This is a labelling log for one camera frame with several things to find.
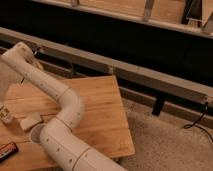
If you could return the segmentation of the beige block gripper finger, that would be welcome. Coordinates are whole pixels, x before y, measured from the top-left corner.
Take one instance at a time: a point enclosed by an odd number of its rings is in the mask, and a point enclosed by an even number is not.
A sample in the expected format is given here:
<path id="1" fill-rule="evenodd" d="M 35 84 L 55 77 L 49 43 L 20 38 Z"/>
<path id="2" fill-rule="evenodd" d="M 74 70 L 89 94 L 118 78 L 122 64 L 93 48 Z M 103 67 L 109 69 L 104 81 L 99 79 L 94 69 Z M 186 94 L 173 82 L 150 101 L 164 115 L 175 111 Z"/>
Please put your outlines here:
<path id="1" fill-rule="evenodd" d="M 38 113 L 28 115 L 26 118 L 20 121 L 20 126 L 23 131 L 28 131 L 35 125 L 42 122 L 42 118 Z"/>

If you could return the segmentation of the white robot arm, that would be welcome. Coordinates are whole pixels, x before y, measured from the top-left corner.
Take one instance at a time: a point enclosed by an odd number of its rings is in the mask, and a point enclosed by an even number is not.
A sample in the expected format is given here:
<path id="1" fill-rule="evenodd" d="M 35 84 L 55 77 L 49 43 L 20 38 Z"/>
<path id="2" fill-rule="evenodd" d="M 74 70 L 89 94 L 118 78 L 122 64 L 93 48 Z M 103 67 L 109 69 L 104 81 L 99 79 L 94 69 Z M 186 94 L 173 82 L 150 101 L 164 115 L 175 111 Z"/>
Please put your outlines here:
<path id="1" fill-rule="evenodd" d="M 19 42 L 0 59 L 40 90 L 52 97 L 61 110 L 40 131 L 40 144 L 64 171 L 127 171 L 78 137 L 72 131 L 84 115 L 81 96 L 71 87 L 29 63 L 31 48 Z"/>

